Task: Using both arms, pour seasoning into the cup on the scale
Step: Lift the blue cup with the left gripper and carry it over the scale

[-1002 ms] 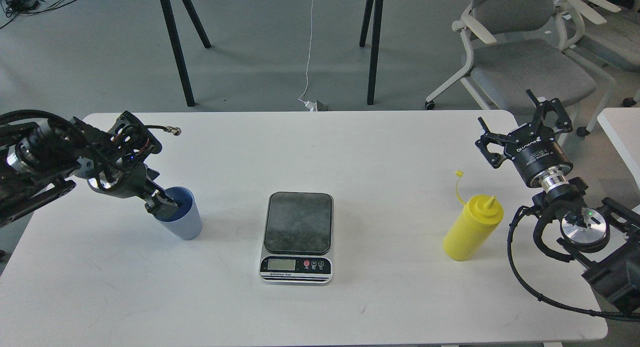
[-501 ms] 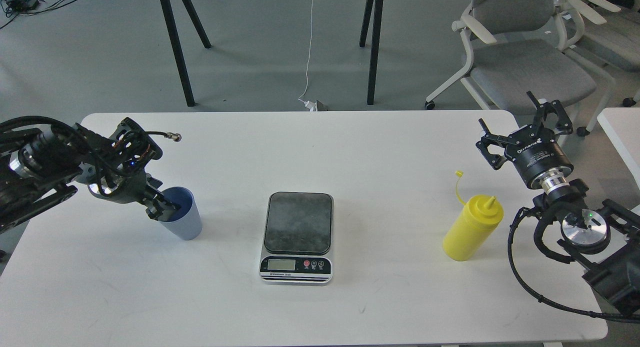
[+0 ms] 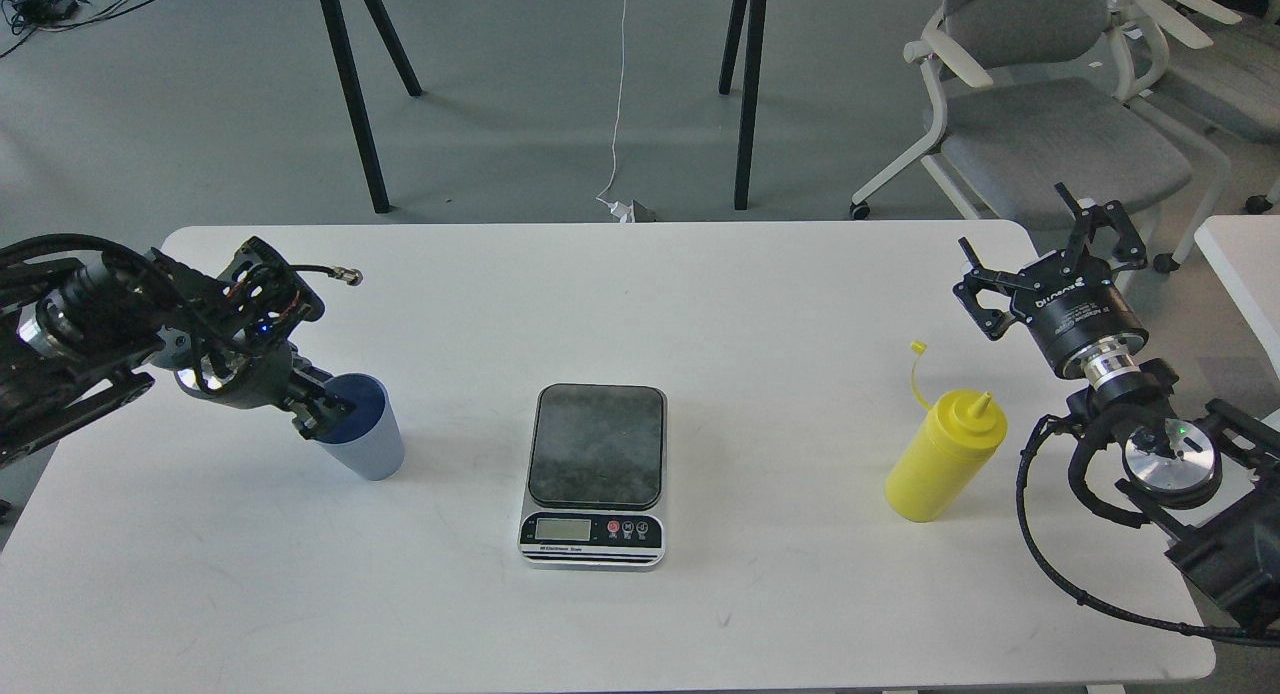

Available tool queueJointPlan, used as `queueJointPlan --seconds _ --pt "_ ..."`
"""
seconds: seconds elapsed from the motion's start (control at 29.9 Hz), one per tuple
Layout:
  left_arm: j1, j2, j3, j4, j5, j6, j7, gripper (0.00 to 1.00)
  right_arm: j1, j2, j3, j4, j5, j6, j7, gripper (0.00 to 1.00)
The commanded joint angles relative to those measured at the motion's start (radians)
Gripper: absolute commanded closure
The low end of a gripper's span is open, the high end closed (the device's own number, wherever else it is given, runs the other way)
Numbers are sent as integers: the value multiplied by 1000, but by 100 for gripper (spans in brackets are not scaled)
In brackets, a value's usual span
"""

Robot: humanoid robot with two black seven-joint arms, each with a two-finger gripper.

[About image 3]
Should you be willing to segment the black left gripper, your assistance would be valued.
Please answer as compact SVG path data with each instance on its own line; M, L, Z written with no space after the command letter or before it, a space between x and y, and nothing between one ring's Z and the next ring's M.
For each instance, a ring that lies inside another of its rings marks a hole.
M289 411L305 440L324 442L355 412L355 403L326 389L333 375L291 343L294 329L319 320L325 306L265 239L246 239L191 303L204 321L172 341L172 369L184 393L238 410Z

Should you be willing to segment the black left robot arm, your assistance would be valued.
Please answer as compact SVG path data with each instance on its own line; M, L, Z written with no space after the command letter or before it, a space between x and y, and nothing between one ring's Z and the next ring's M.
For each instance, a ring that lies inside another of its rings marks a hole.
M356 403L291 341L325 311L305 273L257 237L215 277L74 233L3 248L3 464L137 401L148 362L193 398L289 412L306 439L342 428Z

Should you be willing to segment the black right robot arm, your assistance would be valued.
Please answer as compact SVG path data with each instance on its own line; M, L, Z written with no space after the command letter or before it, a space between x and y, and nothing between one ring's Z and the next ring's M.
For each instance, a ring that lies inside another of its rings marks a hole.
M1030 333L1056 378L1083 380L1068 414L1046 415L1020 453L1015 507L1023 540L1042 572L1079 606L1114 618L1239 647L1277 647L1279 498L1275 428L1222 399L1184 419L1171 406L1176 373L1162 360L1138 362L1149 339L1117 286L1147 266L1144 239L1117 201L1082 205L1056 192L1074 225L1062 248L1015 273L984 266L969 239L968 271L954 288L991 341L1014 324ZM1042 444L1069 435L1074 497L1093 515L1126 528L1153 524L1170 540L1167 558L1231 618L1229 627L1137 615L1061 575L1030 533L1025 490Z

